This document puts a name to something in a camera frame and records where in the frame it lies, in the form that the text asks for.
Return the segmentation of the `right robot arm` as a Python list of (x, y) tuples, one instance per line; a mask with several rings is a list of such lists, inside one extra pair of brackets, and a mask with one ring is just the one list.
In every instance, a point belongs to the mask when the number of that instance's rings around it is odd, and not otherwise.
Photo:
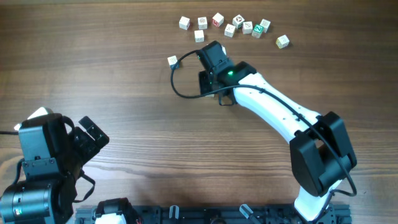
[(201, 95), (230, 97), (287, 141), (292, 172), (300, 185), (294, 209), (307, 222), (321, 220), (338, 185), (352, 180), (349, 173), (357, 165), (343, 120), (332, 111), (321, 115), (297, 104), (250, 64), (233, 63), (217, 41), (195, 53), (204, 67), (199, 73)]

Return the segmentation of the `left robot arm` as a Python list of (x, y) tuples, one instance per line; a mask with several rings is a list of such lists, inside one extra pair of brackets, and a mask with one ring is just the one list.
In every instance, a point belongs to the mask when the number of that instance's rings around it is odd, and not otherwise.
[[(22, 122), (18, 131), (24, 157), (17, 176), (1, 196), (4, 223), (66, 223), (77, 203), (76, 182), (95, 181), (83, 166), (109, 143), (109, 137), (87, 116), (75, 126), (60, 113)], [(20, 180), (19, 174), (25, 174)]]

